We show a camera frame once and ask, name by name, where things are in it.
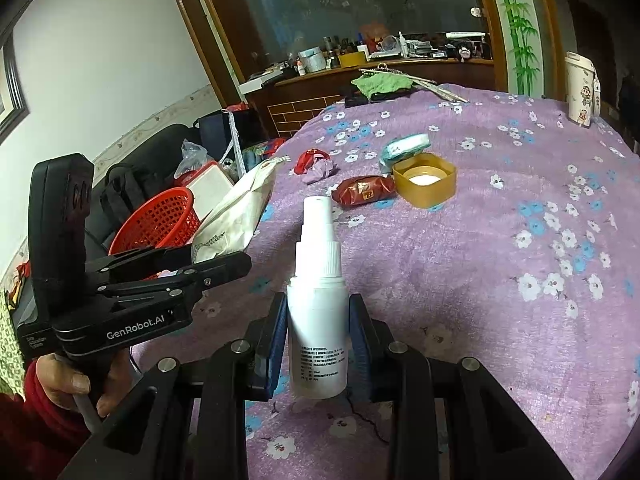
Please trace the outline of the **red sleeve forearm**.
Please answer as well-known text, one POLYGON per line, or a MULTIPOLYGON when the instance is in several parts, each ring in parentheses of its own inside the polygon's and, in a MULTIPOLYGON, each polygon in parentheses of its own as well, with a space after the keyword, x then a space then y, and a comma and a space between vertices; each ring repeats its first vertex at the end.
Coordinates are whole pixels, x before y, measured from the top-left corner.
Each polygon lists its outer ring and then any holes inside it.
POLYGON ((55 479, 90 432, 79 413, 53 404, 29 364, 24 396, 1 396, 1 477, 55 479))

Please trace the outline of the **left hand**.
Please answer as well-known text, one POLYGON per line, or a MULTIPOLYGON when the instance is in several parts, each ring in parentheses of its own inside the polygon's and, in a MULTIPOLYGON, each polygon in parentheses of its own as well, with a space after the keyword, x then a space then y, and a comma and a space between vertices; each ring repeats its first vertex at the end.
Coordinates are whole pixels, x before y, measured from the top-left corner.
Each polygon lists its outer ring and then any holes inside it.
MULTIPOLYGON (((134 382, 128 350, 119 351, 112 361, 102 396, 96 402, 100 417, 106 417, 126 396, 134 382)), ((59 408, 78 411, 74 396, 88 396, 91 382, 88 376, 60 361, 53 353, 36 361, 36 377, 47 398, 59 408)))

